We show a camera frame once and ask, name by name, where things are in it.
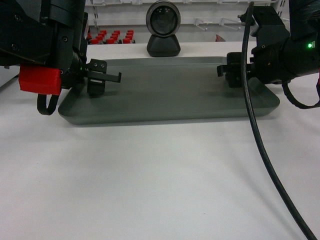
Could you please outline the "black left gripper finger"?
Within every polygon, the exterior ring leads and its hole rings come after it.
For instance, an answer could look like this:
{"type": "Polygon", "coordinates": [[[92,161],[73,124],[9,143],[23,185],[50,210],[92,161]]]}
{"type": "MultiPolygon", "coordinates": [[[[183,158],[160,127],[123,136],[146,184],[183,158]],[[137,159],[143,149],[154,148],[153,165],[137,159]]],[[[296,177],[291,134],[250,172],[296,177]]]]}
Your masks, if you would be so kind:
{"type": "Polygon", "coordinates": [[[86,77],[88,80],[94,80],[98,82],[114,82],[120,83],[122,78],[122,73],[119,72],[118,75],[107,74],[108,64],[105,60],[91,59],[89,63],[86,64],[86,77]]]}
{"type": "Polygon", "coordinates": [[[105,81],[89,78],[87,80],[87,93],[90,96],[97,97],[105,93],[105,81]]]}

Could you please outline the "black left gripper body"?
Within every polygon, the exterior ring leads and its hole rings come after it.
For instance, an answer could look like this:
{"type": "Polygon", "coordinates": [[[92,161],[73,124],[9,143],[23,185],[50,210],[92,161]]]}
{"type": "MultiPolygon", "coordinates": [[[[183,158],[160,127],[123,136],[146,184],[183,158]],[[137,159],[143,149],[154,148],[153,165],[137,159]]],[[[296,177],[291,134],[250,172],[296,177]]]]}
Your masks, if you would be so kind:
{"type": "Polygon", "coordinates": [[[70,89],[81,83],[87,62],[88,13],[83,15],[82,25],[60,30],[61,88],[70,89]]]}

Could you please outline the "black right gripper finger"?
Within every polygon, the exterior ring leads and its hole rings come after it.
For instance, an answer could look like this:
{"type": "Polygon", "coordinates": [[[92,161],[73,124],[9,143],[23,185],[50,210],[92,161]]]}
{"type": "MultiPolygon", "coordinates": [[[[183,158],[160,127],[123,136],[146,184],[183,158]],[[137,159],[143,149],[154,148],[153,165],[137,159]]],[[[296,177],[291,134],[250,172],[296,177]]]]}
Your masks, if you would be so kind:
{"type": "Polygon", "coordinates": [[[225,74],[225,79],[230,88],[242,88],[241,74],[237,72],[227,72],[225,74]]]}
{"type": "Polygon", "coordinates": [[[229,52],[226,55],[226,64],[217,67],[217,76],[224,73],[241,73],[242,52],[229,52]]]}

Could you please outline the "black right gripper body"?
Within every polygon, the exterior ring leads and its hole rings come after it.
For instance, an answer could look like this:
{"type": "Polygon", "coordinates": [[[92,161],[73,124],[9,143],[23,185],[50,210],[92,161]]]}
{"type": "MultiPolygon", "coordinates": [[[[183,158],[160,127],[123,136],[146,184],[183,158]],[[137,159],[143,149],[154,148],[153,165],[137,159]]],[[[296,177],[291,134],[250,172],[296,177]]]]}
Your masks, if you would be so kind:
{"type": "Polygon", "coordinates": [[[252,16],[257,24],[253,33],[256,47],[251,51],[254,76],[263,84],[291,81],[295,75],[282,62],[284,44],[290,37],[289,31],[271,6],[255,6],[252,16]]]}

